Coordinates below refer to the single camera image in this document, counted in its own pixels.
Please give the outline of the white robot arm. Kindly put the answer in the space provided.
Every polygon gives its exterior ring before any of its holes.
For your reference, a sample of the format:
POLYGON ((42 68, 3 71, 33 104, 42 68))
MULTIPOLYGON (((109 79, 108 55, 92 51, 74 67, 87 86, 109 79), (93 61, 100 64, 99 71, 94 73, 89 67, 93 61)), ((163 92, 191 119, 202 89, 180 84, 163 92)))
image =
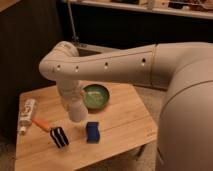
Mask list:
POLYGON ((164 89, 156 171, 213 171, 213 43, 153 44, 81 57, 62 41, 39 71, 66 101, 80 80, 164 89))

